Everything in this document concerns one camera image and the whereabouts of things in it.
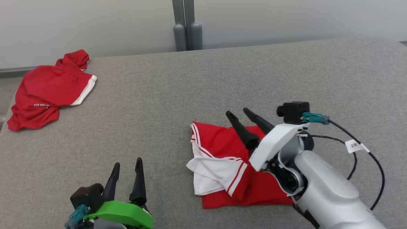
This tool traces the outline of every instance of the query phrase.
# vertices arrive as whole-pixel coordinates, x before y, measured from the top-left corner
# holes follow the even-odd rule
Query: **gray vertical bar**
[[[202,49],[202,26],[198,22],[191,25],[193,50]]]
[[[183,0],[173,0],[174,18],[176,24],[185,27],[184,2]]]
[[[181,24],[174,26],[175,47],[177,52],[186,51],[185,27]]]
[[[195,22],[194,0],[184,0],[185,7],[185,28],[186,28],[186,48],[193,50],[191,26]]]

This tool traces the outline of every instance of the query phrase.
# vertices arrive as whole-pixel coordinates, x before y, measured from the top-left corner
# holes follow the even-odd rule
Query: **green plastic part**
[[[96,213],[88,214],[84,219],[96,217],[136,228],[151,229],[153,227],[153,217],[148,212],[137,205],[116,200],[104,202]]]

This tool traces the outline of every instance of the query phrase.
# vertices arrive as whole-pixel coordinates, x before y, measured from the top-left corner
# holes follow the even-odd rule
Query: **logo on red garment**
[[[37,104],[34,104],[34,107],[47,107],[47,110],[48,110],[48,108],[50,107],[49,105],[46,105],[46,104],[39,104],[39,103],[37,103]]]

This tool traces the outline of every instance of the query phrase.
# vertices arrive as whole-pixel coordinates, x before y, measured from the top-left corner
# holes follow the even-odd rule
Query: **white panel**
[[[334,37],[407,40],[406,0],[195,0],[204,48]]]
[[[175,51],[170,0],[1,0],[0,68]]]

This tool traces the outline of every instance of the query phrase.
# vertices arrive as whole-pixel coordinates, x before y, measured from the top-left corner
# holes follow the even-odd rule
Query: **red fabric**
[[[15,105],[11,107],[13,115],[7,122],[9,129],[39,129],[57,120],[59,107],[71,105],[91,79],[92,74],[78,67],[83,67],[88,59],[88,54],[79,50],[66,54],[57,66],[38,66],[28,72],[17,89]]]
[[[232,196],[227,190],[202,196],[202,207],[213,209],[233,205],[274,205],[292,204],[292,200],[281,190],[270,173],[256,172],[249,163],[249,152],[244,147],[233,127],[225,128],[210,124],[194,122],[198,129],[196,140],[217,158],[228,156],[240,157],[247,168]],[[260,138],[265,134],[257,126],[246,127]]]

